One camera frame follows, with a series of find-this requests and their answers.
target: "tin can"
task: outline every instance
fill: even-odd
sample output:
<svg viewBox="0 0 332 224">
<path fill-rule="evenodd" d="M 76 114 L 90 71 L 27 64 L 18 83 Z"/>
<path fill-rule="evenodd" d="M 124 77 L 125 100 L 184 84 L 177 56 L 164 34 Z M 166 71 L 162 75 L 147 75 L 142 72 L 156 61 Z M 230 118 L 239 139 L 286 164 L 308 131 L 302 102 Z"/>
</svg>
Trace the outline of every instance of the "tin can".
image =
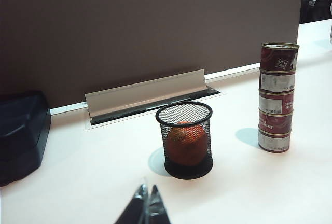
<svg viewBox="0 0 332 224">
<path fill-rule="evenodd" d="M 268 114 L 290 114 L 293 111 L 294 90 L 289 93 L 259 92 L 259 109 Z"/>
<path fill-rule="evenodd" d="M 295 70 L 268 71 L 260 69 L 259 89 L 267 93 L 285 93 L 294 90 Z"/>
<path fill-rule="evenodd" d="M 292 113 L 275 115 L 275 114 L 267 114 L 259 110 L 258 126 L 263 131 L 272 134 L 290 132 L 292 129 Z"/>
<path fill-rule="evenodd" d="M 299 47 L 289 43 L 262 44 L 260 68 L 271 71 L 296 69 Z"/>
<path fill-rule="evenodd" d="M 258 144 L 266 151 L 281 153 L 289 149 L 291 131 L 282 134 L 272 134 L 258 129 Z"/>
</svg>

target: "brown partition panel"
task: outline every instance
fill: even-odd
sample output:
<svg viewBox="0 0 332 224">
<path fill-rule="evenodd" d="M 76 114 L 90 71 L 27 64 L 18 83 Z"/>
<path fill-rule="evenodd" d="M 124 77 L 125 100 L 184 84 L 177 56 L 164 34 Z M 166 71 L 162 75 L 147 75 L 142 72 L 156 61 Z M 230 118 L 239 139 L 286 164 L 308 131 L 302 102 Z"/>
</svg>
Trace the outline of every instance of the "brown partition panel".
<svg viewBox="0 0 332 224">
<path fill-rule="evenodd" d="M 0 94 L 42 90 L 51 107 L 197 69 L 259 62 L 295 42 L 300 0 L 1 0 Z"/>
</svg>

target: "stacked cans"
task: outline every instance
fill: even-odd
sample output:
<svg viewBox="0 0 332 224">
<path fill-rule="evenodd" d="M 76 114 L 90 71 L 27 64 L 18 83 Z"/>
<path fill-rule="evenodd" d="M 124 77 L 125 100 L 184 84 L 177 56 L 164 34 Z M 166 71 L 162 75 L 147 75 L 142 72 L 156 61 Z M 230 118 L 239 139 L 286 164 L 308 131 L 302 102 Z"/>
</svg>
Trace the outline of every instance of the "stacked cans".
<svg viewBox="0 0 332 224">
<path fill-rule="evenodd" d="M 289 149 L 297 44 L 262 45 L 259 75 L 258 144 L 266 151 Z"/>
</svg>

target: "black object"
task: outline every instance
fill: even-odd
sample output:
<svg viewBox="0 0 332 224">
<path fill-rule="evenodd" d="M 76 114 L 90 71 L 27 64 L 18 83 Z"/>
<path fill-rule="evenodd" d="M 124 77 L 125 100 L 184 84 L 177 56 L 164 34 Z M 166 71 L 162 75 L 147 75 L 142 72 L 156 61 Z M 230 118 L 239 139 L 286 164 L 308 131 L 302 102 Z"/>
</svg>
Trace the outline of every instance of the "black object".
<svg viewBox="0 0 332 224">
<path fill-rule="evenodd" d="M 40 167 L 51 124 L 39 91 L 0 98 L 0 187 Z"/>
<path fill-rule="evenodd" d="M 321 21 L 332 18 L 331 13 L 331 3 L 332 0 L 316 0 L 313 7 L 310 7 L 309 10 L 309 20 L 313 21 Z"/>
<path fill-rule="evenodd" d="M 148 224 L 171 224 L 156 185 L 152 188 L 146 212 L 146 223 Z"/>
<path fill-rule="evenodd" d="M 307 23 L 308 10 L 309 10 L 309 0 L 301 0 L 300 24 Z"/>
<path fill-rule="evenodd" d="M 115 224 L 143 224 L 145 221 L 145 204 L 148 192 L 145 184 L 139 186 L 131 201 Z"/>
<path fill-rule="evenodd" d="M 179 179 L 206 175 L 213 166 L 210 117 L 212 109 L 200 102 L 181 102 L 159 109 L 165 169 Z"/>
</svg>

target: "can label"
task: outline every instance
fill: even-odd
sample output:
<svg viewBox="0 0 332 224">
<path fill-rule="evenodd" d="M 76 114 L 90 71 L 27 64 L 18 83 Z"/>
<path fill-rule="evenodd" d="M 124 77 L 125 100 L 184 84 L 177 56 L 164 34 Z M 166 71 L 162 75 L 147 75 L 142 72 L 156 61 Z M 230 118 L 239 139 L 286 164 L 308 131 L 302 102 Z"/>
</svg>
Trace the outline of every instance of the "can label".
<svg viewBox="0 0 332 224">
<path fill-rule="evenodd" d="M 293 111 L 294 91 L 289 93 L 259 92 L 259 109 L 268 114 L 284 115 Z"/>
<path fill-rule="evenodd" d="M 299 46 L 290 43 L 262 45 L 260 68 L 270 71 L 289 71 L 296 68 Z"/>
<path fill-rule="evenodd" d="M 259 128 L 273 134 L 287 133 L 292 129 L 292 114 L 269 115 L 259 111 Z"/>
<path fill-rule="evenodd" d="M 259 96 L 259 109 L 269 114 L 282 113 L 282 100 L 273 100 Z"/>
<path fill-rule="evenodd" d="M 295 74 L 292 75 L 266 75 L 261 74 L 260 88 L 271 92 L 285 92 L 294 89 Z"/>
<path fill-rule="evenodd" d="M 297 53 L 295 53 L 295 57 L 293 60 L 293 69 L 296 69 L 296 63 L 297 63 Z"/>
<path fill-rule="evenodd" d="M 287 137 L 269 137 L 258 132 L 258 143 L 266 150 L 283 151 L 289 149 L 290 134 Z"/>
</svg>

